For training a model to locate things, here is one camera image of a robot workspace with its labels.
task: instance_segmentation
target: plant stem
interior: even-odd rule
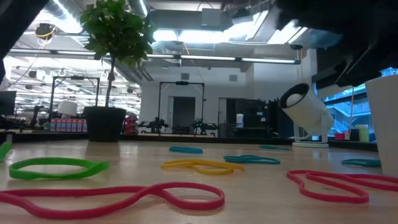
[[[110,96],[111,90],[112,90],[112,81],[114,80],[113,70],[114,70],[115,62],[116,62],[116,58],[112,57],[111,72],[108,75],[108,89],[106,90],[105,107],[109,106],[109,96]]]

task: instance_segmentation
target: red rubber band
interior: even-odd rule
[[[191,202],[181,200],[173,196],[164,189],[173,188],[189,188],[199,189],[212,192],[219,196],[218,199],[209,202]],[[107,195],[115,193],[135,193],[133,196],[116,202],[111,205],[105,205],[99,208],[84,209],[84,210],[53,210],[49,208],[42,208],[31,201],[22,197],[82,197],[94,195]],[[30,214],[48,219],[56,220],[76,220],[85,218],[95,218],[107,215],[112,212],[127,208],[136,203],[145,195],[156,195],[166,199],[172,205],[178,208],[189,210],[212,210],[224,205],[224,192],[216,187],[205,184],[196,184],[189,182],[169,182],[163,184],[156,184],[149,187],[143,186],[124,186],[124,187],[108,187],[102,189],[24,189],[24,190],[5,190],[0,192],[0,202],[9,203],[25,209]]]
[[[308,180],[313,180],[315,182],[319,182],[322,184],[327,184],[329,186],[337,187],[342,190],[346,190],[348,192],[354,193],[359,197],[352,196],[341,196],[341,195],[329,195],[329,194],[320,194],[316,192],[312,192],[310,190],[305,189],[304,181],[296,176],[296,174],[305,174]],[[327,202],[349,202],[349,203],[366,203],[369,202],[369,194],[357,187],[353,187],[346,184],[337,183],[332,180],[326,180],[321,177],[329,177],[334,179],[344,180],[353,184],[358,184],[362,186],[372,187],[375,189],[382,190],[391,190],[398,191],[398,185],[388,185],[388,184],[377,184],[374,182],[369,182],[365,180],[359,179],[373,179],[373,180],[383,180],[386,182],[398,184],[398,178],[380,176],[380,175],[370,175],[370,174],[333,174],[329,172],[319,172],[312,170],[291,170],[286,173],[287,177],[290,180],[293,180],[300,186],[300,193],[311,198],[324,200]]]

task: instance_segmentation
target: monitor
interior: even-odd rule
[[[13,115],[17,91],[0,91],[0,115]]]

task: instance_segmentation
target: tree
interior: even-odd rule
[[[80,23],[89,34],[85,49],[95,52],[95,60],[111,56],[111,71],[108,75],[108,90],[105,107],[109,105],[109,94],[114,81],[116,60],[140,67],[147,54],[152,54],[150,44],[154,41],[155,27],[149,16],[145,19],[125,10],[126,0],[97,0],[87,5],[80,17]]]

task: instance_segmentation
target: black plant pot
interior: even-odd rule
[[[126,110],[103,106],[85,107],[88,140],[92,142],[117,142],[123,128]]]

